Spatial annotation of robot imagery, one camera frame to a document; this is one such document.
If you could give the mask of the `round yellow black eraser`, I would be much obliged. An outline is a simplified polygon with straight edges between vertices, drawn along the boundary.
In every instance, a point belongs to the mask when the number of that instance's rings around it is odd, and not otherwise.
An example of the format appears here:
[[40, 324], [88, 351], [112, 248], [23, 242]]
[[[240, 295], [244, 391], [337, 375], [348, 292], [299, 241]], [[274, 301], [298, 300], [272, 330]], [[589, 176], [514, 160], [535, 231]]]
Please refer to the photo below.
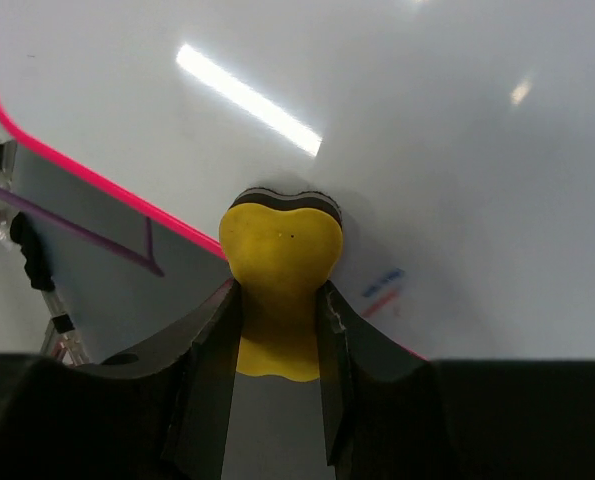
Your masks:
[[317, 191], [249, 188], [223, 215], [219, 242], [242, 291], [238, 372], [318, 379], [316, 296], [342, 254], [339, 205]]

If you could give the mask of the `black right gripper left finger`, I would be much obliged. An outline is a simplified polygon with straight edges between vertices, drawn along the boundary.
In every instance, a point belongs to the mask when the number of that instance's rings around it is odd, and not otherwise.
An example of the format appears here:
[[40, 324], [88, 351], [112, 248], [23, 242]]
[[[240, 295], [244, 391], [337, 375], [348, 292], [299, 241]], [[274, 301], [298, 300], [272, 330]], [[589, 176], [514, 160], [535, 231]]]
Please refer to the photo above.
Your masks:
[[105, 361], [0, 354], [0, 479], [217, 479], [242, 327], [240, 289]]

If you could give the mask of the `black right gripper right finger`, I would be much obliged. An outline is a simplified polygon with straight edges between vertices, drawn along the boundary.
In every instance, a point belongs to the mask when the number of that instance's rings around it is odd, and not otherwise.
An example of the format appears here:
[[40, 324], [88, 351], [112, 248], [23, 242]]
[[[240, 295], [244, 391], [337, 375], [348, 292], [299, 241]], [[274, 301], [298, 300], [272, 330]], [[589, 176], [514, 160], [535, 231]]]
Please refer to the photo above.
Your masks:
[[595, 479], [595, 361], [425, 360], [332, 284], [317, 341], [340, 479]]

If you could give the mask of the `pink framed whiteboard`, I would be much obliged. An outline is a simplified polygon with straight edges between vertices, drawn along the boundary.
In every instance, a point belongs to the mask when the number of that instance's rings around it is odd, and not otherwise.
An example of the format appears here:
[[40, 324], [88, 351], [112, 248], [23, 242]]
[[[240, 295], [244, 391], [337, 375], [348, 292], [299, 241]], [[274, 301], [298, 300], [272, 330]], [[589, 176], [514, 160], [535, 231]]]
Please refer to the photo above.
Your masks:
[[212, 253], [331, 196], [425, 357], [595, 358], [595, 1], [0, 1], [0, 123]]

